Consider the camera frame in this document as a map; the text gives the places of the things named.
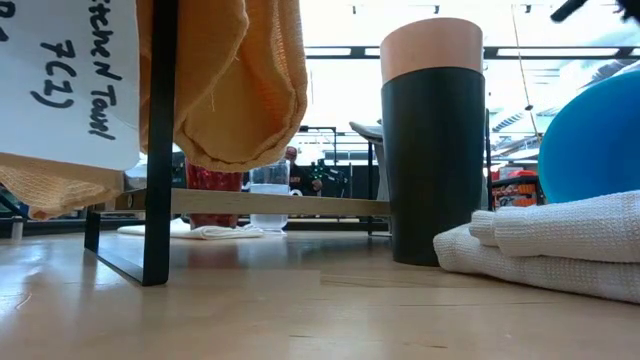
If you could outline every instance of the clear glass pitcher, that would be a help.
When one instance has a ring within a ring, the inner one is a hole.
[[[289,195],[289,160],[251,170],[249,191],[257,194]],[[287,215],[251,214],[251,225],[267,233],[283,234]]]

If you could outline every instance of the wooden shelf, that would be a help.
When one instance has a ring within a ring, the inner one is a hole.
[[[174,214],[390,215],[386,201],[172,189]],[[120,195],[97,212],[144,212],[146,190]]]

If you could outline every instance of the ceiling light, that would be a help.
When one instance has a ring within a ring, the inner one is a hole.
[[[499,49],[498,56],[613,56],[617,48]]]
[[[380,56],[380,48],[364,49],[364,54],[367,56]]]
[[[351,55],[351,48],[305,48],[304,53],[311,56],[344,56]]]
[[[526,164],[537,164],[538,160],[516,160],[513,162],[513,164],[522,164],[522,165],[526,165]]]

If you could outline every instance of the red patterned cloth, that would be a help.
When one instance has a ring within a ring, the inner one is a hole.
[[[187,162],[187,188],[199,190],[240,191],[243,173],[223,173],[209,171]],[[191,228],[215,225],[234,228],[238,215],[231,214],[190,214]]]

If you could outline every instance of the yellow towel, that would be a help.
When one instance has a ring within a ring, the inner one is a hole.
[[[138,0],[140,139],[146,151],[152,0]],[[174,141],[193,164],[238,172],[273,163],[306,109],[298,0],[181,0]],[[119,172],[0,156],[0,183],[35,218],[108,201]]]

